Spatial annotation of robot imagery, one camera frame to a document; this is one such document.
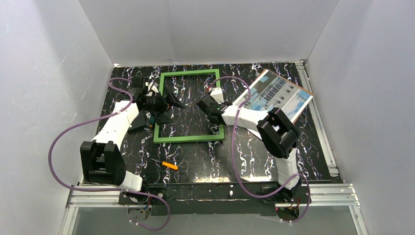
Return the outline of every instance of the gray wall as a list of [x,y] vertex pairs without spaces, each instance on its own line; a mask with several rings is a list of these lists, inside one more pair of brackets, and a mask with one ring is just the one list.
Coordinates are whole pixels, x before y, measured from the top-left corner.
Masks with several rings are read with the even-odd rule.
[[[0,2],[0,234],[59,233],[69,190],[47,152],[66,127],[100,114],[112,67],[78,1]],[[95,128],[58,143],[64,182],[79,180],[79,146]]]
[[308,58],[338,0],[80,0],[113,63]]
[[414,234],[415,2],[340,0],[307,69],[371,234]]

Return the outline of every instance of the marble pattern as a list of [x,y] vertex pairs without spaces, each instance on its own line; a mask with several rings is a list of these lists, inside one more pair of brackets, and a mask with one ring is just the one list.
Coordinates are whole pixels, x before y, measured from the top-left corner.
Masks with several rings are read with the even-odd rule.
[[[160,82],[162,72],[204,70],[219,68],[220,75],[232,75],[243,78],[251,84],[264,70],[269,69],[301,86],[296,67],[292,63],[258,63],[225,65],[189,65],[114,68],[112,77],[130,78],[145,76]],[[216,133],[217,126],[210,124],[198,109],[196,102],[204,94],[206,86],[213,81],[212,75],[171,77],[166,85],[186,104],[187,108],[173,108],[169,115],[177,121],[161,128],[160,137],[187,135],[206,135]],[[128,88],[126,82],[115,82],[115,86]],[[245,90],[241,82],[229,79],[221,83],[224,98],[233,101]],[[114,108],[114,102],[120,97],[116,91],[108,89],[101,115],[108,114]],[[98,130],[105,121],[100,122]],[[325,162],[315,124],[308,107],[296,122],[302,134],[298,147],[298,169],[311,181],[329,181],[331,176]],[[198,143],[154,144],[154,129],[149,127],[141,131],[128,133],[123,141],[121,153],[127,170],[140,174],[150,184],[193,184],[236,182],[231,166],[232,126],[225,126],[223,141]],[[277,181],[277,169],[274,157],[270,155],[262,141],[244,128],[237,129],[235,150],[238,171],[243,181]],[[179,166],[178,171],[167,170],[150,160],[167,161]]]

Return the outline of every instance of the green square frame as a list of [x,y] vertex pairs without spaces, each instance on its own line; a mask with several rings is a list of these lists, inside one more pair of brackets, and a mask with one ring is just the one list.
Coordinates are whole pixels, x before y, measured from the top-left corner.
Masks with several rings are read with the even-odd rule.
[[[179,72],[163,72],[160,77],[159,91],[163,95],[164,79],[166,77],[173,76],[190,76],[201,74],[215,74],[216,79],[220,77],[219,69],[213,70],[192,70],[192,71],[179,71]],[[220,82],[216,82],[216,87],[220,87]],[[217,135],[204,135],[204,136],[177,136],[177,137],[159,137],[160,126],[156,124],[154,129],[154,143],[179,143],[179,142],[198,142],[198,141],[221,141],[225,138],[223,125],[219,125],[219,134]]]

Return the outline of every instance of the orange screwdriver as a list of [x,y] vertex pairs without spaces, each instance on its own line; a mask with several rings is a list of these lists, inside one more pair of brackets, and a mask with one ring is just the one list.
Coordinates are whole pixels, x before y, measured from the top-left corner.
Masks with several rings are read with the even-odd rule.
[[158,163],[161,163],[163,166],[168,167],[168,168],[173,169],[173,170],[178,170],[178,169],[179,169],[179,167],[178,167],[178,166],[173,165],[173,164],[171,164],[171,163],[167,163],[167,162],[165,162],[165,161],[160,162],[160,161],[157,161],[156,159],[151,159],[151,160],[154,160],[154,161],[156,161],[156,162],[158,162]]

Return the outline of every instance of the orange screwdriver handle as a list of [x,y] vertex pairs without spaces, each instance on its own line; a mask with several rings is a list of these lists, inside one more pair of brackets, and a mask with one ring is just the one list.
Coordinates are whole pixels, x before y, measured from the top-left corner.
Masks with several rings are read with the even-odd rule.
[[168,167],[170,169],[173,169],[173,170],[178,170],[179,169],[178,166],[173,165],[173,164],[170,164],[170,163],[167,163],[167,162],[163,162],[162,165],[165,166],[165,167]]

